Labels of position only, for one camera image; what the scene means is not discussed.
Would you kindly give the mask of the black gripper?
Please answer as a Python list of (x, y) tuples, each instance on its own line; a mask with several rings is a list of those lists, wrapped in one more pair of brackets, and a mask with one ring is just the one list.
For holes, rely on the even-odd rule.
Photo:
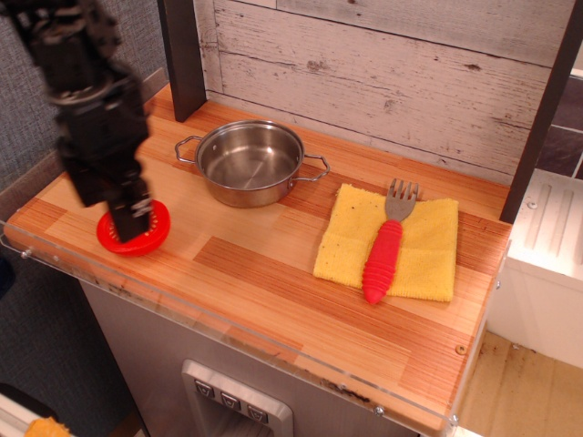
[(106, 202), (122, 243), (149, 230), (151, 197), (135, 158), (148, 138), (137, 79), (54, 90), (57, 150), (85, 207)]

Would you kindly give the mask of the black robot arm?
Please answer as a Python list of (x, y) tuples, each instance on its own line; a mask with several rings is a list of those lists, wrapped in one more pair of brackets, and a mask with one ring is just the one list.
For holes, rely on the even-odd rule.
[(118, 22), (98, 1), (4, 1), (56, 107), (56, 149), (83, 204), (107, 204), (121, 242), (149, 229), (152, 200), (136, 159), (148, 138), (141, 82), (118, 62)]

